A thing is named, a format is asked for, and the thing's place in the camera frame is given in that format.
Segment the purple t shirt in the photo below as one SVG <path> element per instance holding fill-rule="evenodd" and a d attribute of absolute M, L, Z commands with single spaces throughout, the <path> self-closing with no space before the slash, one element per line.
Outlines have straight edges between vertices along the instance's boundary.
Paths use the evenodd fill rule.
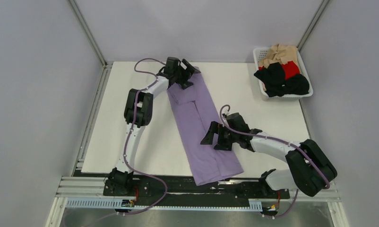
<path fill-rule="evenodd" d="M 195 184 L 200 186 L 243 173 L 234 152 L 214 149 L 216 139 L 211 145 L 201 144 L 211 122 L 219 121 L 219 116 L 202 74 L 192 75 L 190 82 L 193 85 L 187 89 L 172 85 L 167 95 Z"/>

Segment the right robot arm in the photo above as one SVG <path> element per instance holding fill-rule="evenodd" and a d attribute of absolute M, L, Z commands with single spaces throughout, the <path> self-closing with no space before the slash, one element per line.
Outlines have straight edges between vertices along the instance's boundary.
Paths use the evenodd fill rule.
<path fill-rule="evenodd" d="M 201 145 L 213 145 L 215 150 L 231 151 L 234 143 L 251 152 L 267 154 L 285 162 L 286 170 L 265 171 L 259 181 L 259 191 L 272 197 L 278 190 L 296 189 L 314 197 L 337 176 L 337 170 L 319 145 L 311 139 L 288 142 L 260 129 L 251 129 L 239 113 L 223 114 L 224 123 L 211 122 Z"/>

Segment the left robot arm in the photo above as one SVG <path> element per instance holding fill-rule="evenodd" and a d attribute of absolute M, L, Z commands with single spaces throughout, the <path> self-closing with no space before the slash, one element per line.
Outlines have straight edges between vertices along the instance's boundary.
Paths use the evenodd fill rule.
<path fill-rule="evenodd" d="M 183 90 L 188 89 L 193 86 L 191 77 L 201 73 L 199 68 L 192 66 L 186 59 L 180 60 L 175 57 L 168 57 L 165 62 L 161 61 L 162 67 L 157 73 L 138 70 L 138 65 L 146 60 L 147 58 L 139 60 L 134 65 L 134 71 L 149 74 L 155 79 L 145 88 L 132 88 L 128 93 L 123 113 L 127 124 L 123 151 L 105 181 L 106 189 L 116 189 L 122 195 L 133 192 L 135 156 L 143 131 L 152 120 L 154 99 L 173 85 L 178 85 Z"/>

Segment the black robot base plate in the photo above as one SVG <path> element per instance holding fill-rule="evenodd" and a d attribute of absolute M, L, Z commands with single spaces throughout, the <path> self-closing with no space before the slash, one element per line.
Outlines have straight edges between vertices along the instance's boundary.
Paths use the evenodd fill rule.
<path fill-rule="evenodd" d="M 157 204 L 177 206 L 224 206 L 245 207 L 250 199 L 279 201 L 289 199 L 287 190 L 274 191 L 260 178 L 228 178 L 222 181 L 197 186 L 190 176 L 158 176 L 153 179 L 134 175 L 132 189 L 122 194 L 118 189 L 103 188 L 109 197 L 133 197 L 137 205 Z"/>

